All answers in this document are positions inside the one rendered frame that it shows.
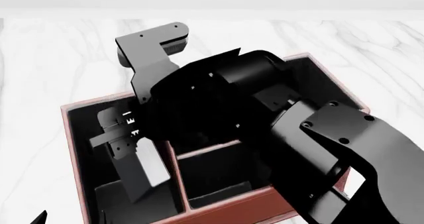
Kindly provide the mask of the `red compartment caddy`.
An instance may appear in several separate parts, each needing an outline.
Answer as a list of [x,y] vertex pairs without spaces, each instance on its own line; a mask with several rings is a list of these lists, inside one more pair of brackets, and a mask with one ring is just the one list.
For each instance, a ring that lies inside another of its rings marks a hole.
[[[309,58],[325,72],[359,108],[368,108],[310,54],[282,60]],[[115,94],[62,106],[62,117],[72,159],[83,224],[99,221],[95,189],[120,181],[107,148],[92,148],[90,139],[103,130],[98,112],[114,106],[129,106],[138,97]],[[168,141],[152,142],[182,200],[183,212],[150,224],[255,224],[275,223],[297,214],[268,181],[268,168],[261,159],[245,154],[236,142],[216,144],[199,152],[176,154]]]

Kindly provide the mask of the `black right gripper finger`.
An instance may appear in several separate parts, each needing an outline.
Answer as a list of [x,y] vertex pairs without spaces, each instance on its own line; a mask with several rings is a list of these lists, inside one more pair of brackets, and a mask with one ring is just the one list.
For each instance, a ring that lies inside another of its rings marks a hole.
[[127,123],[127,118],[129,118],[130,114],[129,110],[105,109],[98,112],[97,119],[105,133],[114,130],[129,132],[131,126]]
[[104,133],[91,138],[92,148],[105,147],[131,202],[167,182],[170,173],[152,142],[142,138]]

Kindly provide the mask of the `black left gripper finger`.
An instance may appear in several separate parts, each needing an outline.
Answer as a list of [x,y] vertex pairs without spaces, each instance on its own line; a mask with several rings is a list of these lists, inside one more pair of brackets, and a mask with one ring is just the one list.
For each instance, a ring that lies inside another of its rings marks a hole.
[[30,224],[46,224],[48,213],[46,210],[42,211]]

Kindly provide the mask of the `dark book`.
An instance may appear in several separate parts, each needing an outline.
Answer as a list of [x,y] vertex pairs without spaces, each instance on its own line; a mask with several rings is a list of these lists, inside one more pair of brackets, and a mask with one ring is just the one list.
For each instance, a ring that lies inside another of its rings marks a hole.
[[165,182],[132,203],[122,182],[116,181],[95,189],[99,221],[96,224],[150,224],[183,212],[176,185]]

